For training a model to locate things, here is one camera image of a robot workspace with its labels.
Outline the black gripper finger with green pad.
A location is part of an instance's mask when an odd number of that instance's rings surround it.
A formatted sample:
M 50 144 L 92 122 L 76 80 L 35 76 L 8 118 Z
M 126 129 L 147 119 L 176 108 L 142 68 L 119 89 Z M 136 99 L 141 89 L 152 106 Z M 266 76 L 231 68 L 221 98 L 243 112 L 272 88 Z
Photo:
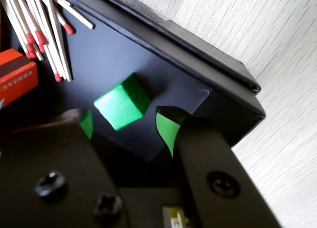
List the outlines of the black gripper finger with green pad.
M 128 228 L 123 200 L 76 119 L 0 139 L 3 228 Z
M 174 148 L 203 228 L 280 227 L 212 121 L 174 106 L 158 106 L 156 116 L 180 126 Z

